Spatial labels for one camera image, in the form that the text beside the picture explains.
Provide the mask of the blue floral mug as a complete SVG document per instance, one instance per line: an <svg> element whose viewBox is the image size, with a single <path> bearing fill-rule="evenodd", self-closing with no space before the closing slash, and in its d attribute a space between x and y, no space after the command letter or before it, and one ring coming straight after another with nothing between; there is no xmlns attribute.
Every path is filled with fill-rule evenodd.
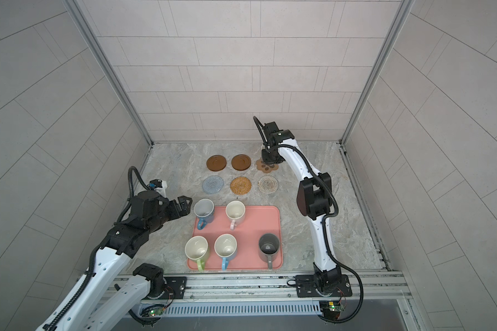
<svg viewBox="0 0 497 331"><path fill-rule="evenodd" d="M201 199L194 207L194 214L197 217L197 229L203 230L215 219L215 204L209 199Z"/></svg>

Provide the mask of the cork paw print coaster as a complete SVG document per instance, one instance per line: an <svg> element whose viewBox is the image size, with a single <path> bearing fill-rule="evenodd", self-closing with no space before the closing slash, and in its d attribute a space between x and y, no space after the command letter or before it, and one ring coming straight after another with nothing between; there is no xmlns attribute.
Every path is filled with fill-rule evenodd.
<svg viewBox="0 0 497 331"><path fill-rule="evenodd" d="M272 171L275 171L279 168L279 165L268 165L268 164L265 164L262 159L259 159L256 161L256 168L259 170L259 171L262 171L263 173L270 173Z"/></svg>

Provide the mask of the grey woven round coaster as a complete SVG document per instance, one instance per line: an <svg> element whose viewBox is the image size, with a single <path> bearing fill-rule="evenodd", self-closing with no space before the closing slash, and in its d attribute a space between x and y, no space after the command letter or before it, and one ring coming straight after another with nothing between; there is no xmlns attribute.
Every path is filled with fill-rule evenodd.
<svg viewBox="0 0 497 331"><path fill-rule="evenodd" d="M202 183L202 190L207 194L216 194L222 190L224 180L217 175L207 177Z"/></svg>

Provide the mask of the brown wooden coaster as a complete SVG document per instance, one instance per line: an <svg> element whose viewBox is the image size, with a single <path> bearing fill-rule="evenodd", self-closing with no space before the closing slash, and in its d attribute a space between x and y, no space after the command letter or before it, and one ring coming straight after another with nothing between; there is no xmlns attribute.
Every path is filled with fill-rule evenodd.
<svg viewBox="0 0 497 331"><path fill-rule="evenodd" d="M226 167L226 158L222 155L213 155L207 159L207 168L210 171L218 172Z"/></svg>
<svg viewBox="0 0 497 331"><path fill-rule="evenodd" d="M231 165L238 171L247 170L251 167L251 158L246 154L238 154L232 158Z"/></svg>

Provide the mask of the white mug pink handle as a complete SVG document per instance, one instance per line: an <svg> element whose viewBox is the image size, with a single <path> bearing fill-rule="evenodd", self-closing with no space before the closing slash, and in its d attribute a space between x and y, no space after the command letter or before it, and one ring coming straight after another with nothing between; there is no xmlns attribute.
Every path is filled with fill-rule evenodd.
<svg viewBox="0 0 497 331"><path fill-rule="evenodd" d="M226 206L225 212L231 223L230 230L235 230L245 219L246 206L241 201L232 201Z"/></svg>

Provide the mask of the rattan woven round coaster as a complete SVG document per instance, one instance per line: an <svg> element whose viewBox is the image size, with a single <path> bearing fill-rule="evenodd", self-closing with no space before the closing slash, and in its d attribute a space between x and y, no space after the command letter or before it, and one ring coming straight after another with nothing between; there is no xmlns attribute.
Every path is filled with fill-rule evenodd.
<svg viewBox="0 0 497 331"><path fill-rule="evenodd" d="M236 177L231 182L230 189L236 195L245 195L251 191L252 183L247 177Z"/></svg>

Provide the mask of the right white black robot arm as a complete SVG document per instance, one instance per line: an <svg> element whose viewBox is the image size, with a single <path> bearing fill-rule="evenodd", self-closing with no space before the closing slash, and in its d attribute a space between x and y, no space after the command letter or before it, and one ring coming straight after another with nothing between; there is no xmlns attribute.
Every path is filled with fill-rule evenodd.
<svg viewBox="0 0 497 331"><path fill-rule="evenodd" d="M315 168L302 153L293 133L281 130L273 121L267 124L253 117L262 138L262 161L271 166L288 163L299 181L296 203L300 213L309 220L311 238L315 252L312 275L297 275L294 282L287 285L297 288L299 297L334 297L322 303L319 318L330 324L343 324L351 321L363 306L364 287L358 273L338 261L334 255L328 218L338 216L339 207L332 192L331 176ZM359 300L354 311L342 317L345 304L343 299L352 296L346 270L355 277L359 286Z"/></svg>

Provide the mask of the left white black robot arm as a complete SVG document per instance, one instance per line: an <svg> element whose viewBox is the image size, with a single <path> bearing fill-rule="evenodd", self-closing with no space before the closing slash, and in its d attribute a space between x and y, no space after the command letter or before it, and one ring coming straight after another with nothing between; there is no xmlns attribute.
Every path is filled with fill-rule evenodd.
<svg viewBox="0 0 497 331"><path fill-rule="evenodd" d="M102 306L98 303L110 284L129 264L155 231L172 220L189 215L192 198L167 199L162 181L144 183L138 169L128 169L129 198L114 226L92 250L88 267L73 289L39 330L111 330L126 314L139 324L154 326L159 317L141 317L133 307L144 298L158 299L164 293L168 301L175 291L164 278L164 270L143 263Z"/></svg>

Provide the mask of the pink rectangular tray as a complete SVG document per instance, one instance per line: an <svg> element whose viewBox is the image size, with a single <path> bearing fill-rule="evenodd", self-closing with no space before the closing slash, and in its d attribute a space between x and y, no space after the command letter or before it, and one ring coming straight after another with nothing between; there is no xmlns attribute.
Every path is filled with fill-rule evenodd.
<svg viewBox="0 0 497 331"><path fill-rule="evenodd" d="M193 236L184 248L188 267L201 273L278 269L283 264L281 244L276 244L276 252L267 257L260 249L266 234L282 240L277 207L247 206L244 219L237 223L229 218L227 207L216 206L212 222L195 218Z"/></svg>

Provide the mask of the dark grey mug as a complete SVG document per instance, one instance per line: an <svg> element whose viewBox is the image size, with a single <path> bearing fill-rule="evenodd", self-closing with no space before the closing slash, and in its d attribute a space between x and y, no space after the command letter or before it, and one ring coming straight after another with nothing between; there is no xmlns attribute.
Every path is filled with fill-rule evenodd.
<svg viewBox="0 0 497 331"><path fill-rule="evenodd" d="M269 270L273 269L273 262L280 251L280 240L272 233L266 233L258 241L258 254L260 259L265 262Z"/></svg>

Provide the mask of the left circuit board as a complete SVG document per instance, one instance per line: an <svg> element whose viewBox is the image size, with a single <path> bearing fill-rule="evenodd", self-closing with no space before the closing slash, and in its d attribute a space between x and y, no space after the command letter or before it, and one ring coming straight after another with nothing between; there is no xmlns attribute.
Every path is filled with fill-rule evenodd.
<svg viewBox="0 0 497 331"><path fill-rule="evenodd" d="M157 304L149 307L145 307L141 311L140 317L143 318L160 318L166 310L166 306L164 304Z"/></svg>

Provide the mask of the circuit board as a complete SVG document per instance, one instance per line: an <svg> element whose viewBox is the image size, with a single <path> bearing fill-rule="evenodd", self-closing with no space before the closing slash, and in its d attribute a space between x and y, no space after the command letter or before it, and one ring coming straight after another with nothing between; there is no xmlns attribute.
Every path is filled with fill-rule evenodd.
<svg viewBox="0 0 497 331"><path fill-rule="evenodd" d="M164 304L157 304L149 307L145 307L141 311L140 317L143 318L160 318L166 310L166 306Z"/></svg>
<svg viewBox="0 0 497 331"><path fill-rule="evenodd" d="M320 318L332 322L339 320L341 313L346 309L346 305L341 301L320 301Z"/></svg>

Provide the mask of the right circuit board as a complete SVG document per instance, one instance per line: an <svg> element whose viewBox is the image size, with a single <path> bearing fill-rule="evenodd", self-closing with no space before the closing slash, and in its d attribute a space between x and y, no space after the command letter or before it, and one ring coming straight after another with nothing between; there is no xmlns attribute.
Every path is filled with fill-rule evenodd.
<svg viewBox="0 0 497 331"><path fill-rule="evenodd" d="M346 305L341 301L320 301L320 318L332 322L339 320L341 313L346 309Z"/></svg>

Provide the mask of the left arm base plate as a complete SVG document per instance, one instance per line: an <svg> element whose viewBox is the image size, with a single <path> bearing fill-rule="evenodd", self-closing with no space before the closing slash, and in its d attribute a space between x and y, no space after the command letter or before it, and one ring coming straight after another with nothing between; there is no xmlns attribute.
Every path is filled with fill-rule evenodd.
<svg viewBox="0 0 497 331"><path fill-rule="evenodd" d="M186 282L186 277L156 278L150 281L150 292L146 298L152 300L183 299Z"/></svg>

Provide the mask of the aluminium mounting rail frame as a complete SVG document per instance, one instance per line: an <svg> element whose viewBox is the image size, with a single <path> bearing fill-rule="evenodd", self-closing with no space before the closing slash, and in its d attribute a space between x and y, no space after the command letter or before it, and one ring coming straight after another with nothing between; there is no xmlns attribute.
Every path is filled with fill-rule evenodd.
<svg viewBox="0 0 497 331"><path fill-rule="evenodd" d="M124 286L133 274L124 274L123 270L109 285L99 301L102 306ZM309 315L322 321L319 316L320 301L338 300L338 297L299 298L293 283L300 273L189 273L164 274L164 277L186 277L186 289L183 299L152 300L144 298L133 311L141 315L145 307L164 304L166 310L160 317L237 317L237 316L280 316ZM342 317L351 314L359 300L358 282L352 273L349 277L353 295L342 302L346 309ZM360 276L364 287L364 300L394 300L403 314L405 326L410 330L419 330L422 323L418 320L411 290L403 273L386 270L361 270Z"/></svg>

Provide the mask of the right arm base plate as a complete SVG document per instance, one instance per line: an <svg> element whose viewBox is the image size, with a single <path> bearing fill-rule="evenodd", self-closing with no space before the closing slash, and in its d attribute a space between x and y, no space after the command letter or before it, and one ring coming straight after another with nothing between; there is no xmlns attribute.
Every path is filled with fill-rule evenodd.
<svg viewBox="0 0 497 331"><path fill-rule="evenodd" d="M342 275L341 280L335 285L331 285L328 290L320 290L317 288L313 274L296 275L294 282L288 284L296 289L299 298L351 297L353 295L351 283L346 274Z"/></svg>

